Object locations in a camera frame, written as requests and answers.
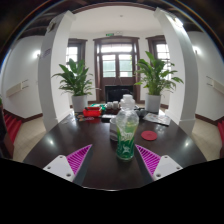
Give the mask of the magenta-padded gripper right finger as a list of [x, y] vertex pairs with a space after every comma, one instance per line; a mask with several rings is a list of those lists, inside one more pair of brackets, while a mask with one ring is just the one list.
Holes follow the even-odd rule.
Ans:
[[168, 155], [159, 156], [140, 145], [136, 145], [136, 148], [154, 181], [160, 180], [182, 169], [182, 167]]

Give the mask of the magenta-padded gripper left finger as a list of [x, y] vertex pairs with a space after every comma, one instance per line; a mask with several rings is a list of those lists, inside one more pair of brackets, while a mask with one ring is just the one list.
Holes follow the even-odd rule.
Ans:
[[59, 155], [47, 164], [44, 170], [81, 186], [87, 171], [91, 148], [92, 145], [87, 145], [68, 156]]

